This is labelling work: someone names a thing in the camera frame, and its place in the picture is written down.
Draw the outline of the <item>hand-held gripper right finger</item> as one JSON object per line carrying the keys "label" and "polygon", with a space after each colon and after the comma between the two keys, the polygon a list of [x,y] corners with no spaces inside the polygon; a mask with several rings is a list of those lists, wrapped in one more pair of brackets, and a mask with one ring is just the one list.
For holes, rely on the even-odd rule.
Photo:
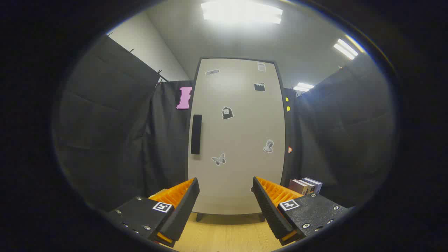
{"label": "hand-held gripper right finger", "polygon": [[332,226],[350,212],[320,194],[302,195],[279,184],[253,177],[253,193],[272,233],[282,246]]}

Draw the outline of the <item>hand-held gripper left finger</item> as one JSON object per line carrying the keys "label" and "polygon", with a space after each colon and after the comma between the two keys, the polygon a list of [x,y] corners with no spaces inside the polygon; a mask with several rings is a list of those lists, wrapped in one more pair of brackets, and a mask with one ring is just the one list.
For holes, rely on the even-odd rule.
{"label": "hand-held gripper left finger", "polygon": [[194,177],[151,197],[135,196],[105,217],[130,235],[174,247],[199,193],[200,185]]}

